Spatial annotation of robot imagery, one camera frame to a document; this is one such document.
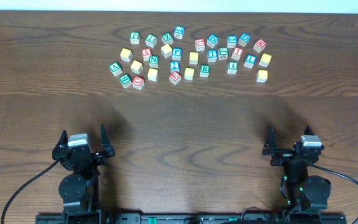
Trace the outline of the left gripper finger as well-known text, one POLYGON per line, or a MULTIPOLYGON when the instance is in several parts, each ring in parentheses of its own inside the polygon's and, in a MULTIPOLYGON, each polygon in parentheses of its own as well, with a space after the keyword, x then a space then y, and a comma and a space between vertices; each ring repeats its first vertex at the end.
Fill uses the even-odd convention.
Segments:
POLYGON ((105 153, 112 153, 112 144, 108 138, 104 124, 101 125, 101 145, 105 153))
POLYGON ((60 139, 57 142, 57 145, 55 146, 55 150, 57 152, 62 152, 68 147, 68 136, 67 132, 63 130, 60 139))

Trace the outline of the yellow C block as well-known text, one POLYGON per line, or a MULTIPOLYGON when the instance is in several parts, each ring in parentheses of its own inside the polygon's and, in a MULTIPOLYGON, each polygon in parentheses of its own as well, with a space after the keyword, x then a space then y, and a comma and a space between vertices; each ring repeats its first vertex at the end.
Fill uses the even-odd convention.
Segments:
POLYGON ((158 79, 158 70, 155 68, 150 68, 147 73, 147 78, 150 81, 156 82, 158 79))

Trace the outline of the yellow O block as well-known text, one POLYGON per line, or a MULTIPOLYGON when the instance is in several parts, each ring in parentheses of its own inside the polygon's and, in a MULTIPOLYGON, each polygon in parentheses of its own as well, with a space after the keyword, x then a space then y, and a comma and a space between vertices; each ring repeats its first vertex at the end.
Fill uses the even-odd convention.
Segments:
POLYGON ((198 52, 190 52, 189 54, 189 64, 191 65, 197 65, 199 59, 199 53, 198 52))
POLYGON ((192 81, 194 78, 194 73, 195 73, 194 68, 186 67, 185 68, 185 80, 192 81))

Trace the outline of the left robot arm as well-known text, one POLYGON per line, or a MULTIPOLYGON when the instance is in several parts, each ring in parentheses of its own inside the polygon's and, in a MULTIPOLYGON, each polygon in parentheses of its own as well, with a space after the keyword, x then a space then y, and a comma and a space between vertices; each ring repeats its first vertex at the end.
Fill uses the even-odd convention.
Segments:
POLYGON ((72 172, 58 188, 67 218, 95 213, 101 218, 98 167, 106 165, 108 159, 115 156, 104 125, 101 125, 101 146, 101 152, 92 152, 86 133, 68 136, 64 131, 52 151, 52 159, 72 172))

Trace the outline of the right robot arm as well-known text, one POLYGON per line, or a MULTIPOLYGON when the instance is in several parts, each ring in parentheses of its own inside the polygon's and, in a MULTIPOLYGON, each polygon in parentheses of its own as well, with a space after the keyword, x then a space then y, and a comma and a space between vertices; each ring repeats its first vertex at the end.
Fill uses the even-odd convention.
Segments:
POLYGON ((308 173, 308 168, 319 161, 323 149, 322 141, 309 126, 288 149, 278 146, 273 127, 267 129, 262 155, 271 157, 271 166, 283 168, 282 195, 288 199, 292 213, 319 213, 328 207, 330 181, 308 173))

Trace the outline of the red U block lower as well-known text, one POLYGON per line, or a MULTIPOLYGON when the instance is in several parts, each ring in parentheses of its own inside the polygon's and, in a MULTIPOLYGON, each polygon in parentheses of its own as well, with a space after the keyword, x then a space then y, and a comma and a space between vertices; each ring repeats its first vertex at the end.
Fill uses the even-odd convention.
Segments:
POLYGON ((145 81, 140 76, 135 76, 132 80, 132 86, 138 90, 143 89, 145 81))

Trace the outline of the yellow block far right lower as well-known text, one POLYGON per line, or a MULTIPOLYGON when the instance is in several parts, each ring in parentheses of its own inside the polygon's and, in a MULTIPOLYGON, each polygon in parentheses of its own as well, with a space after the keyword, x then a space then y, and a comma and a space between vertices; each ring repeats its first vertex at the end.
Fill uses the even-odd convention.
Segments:
POLYGON ((269 72, 267 70, 259 70, 257 72, 257 82, 265 83, 269 77, 269 72))

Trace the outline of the yellow s block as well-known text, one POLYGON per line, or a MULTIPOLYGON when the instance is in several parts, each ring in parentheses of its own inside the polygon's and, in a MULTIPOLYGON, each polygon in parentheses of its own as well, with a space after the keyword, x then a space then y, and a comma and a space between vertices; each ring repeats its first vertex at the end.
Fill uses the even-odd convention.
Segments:
POLYGON ((173 49, 170 44, 165 44, 161 47, 161 53, 165 58, 172 56, 173 49))
POLYGON ((142 63, 139 62, 138 60, 134 60, 131 64, 131 71, 139 75, 142 70, 143 70, 142 63))

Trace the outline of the green N block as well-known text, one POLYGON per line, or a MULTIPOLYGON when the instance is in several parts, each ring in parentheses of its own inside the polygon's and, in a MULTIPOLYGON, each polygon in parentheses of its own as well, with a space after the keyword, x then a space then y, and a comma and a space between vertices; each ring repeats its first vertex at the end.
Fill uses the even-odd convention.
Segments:
POLYGON ((151 55, 149 57, 149 67, 150 68, 158 68, 159 59, 156 55, 151 55))

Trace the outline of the red E block upper right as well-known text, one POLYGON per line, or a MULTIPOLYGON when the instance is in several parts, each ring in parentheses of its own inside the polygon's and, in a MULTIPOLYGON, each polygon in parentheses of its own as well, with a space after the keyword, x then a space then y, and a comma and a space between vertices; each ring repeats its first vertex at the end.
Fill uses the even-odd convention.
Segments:
POLYGON ((254 50, 259 54, 266 47, 267 43, 263 39, 259 39, 254 44, 254 50))

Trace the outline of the red A block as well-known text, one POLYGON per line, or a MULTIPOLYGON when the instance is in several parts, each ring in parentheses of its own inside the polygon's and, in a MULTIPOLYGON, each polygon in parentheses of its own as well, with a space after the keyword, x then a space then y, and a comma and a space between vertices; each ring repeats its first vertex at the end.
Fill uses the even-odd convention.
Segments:
POLYGON ((149 61, 149 58, 152 56, 151 48, 142 49, 142 57, 144 61, 149 61))

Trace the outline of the green R block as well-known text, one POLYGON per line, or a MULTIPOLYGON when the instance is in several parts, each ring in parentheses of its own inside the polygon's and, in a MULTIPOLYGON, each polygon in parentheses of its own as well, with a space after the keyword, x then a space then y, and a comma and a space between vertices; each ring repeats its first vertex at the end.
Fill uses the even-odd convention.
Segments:
POLYGON ((200 77, 208 78, 210 73, 209 65, 201 65, 200 66, 200 77))

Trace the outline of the blue d block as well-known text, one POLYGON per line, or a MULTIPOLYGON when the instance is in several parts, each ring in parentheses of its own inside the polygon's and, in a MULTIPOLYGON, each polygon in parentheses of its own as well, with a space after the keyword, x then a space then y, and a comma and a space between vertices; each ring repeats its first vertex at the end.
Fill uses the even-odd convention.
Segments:
POLYGON ((250 38, 251 38, 251 36, 244 32, 239 37, 238 44, 242 47, 245 47, 249 43, 250 38))
POLYGON ((211 34, 208 38, 207 38, 207 46, 210 47, 210 48, 215 48, 215 46, 217 46, 219 42, 219 37, 216 36, 215 34, 211 34))

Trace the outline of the blue G block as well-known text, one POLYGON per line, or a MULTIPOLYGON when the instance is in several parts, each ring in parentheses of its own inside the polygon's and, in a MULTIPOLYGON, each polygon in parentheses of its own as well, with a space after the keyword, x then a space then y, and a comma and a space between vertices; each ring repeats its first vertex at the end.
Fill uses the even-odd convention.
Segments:
POLYGON ((234 48, 237 45, 237 36, 236 35, 229 35, 227 37, 227 48, 234 48))

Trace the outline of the green L block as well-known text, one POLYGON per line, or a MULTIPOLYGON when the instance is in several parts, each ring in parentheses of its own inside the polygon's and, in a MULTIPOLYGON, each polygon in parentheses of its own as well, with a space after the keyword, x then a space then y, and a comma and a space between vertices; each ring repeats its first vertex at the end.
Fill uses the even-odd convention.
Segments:
POLYGON ((157 37, 153 34, 149 34, 146 38, 145 38, 145 44, 146 46, 149 46, 151 48, 154 48, 157 44, 157 37))

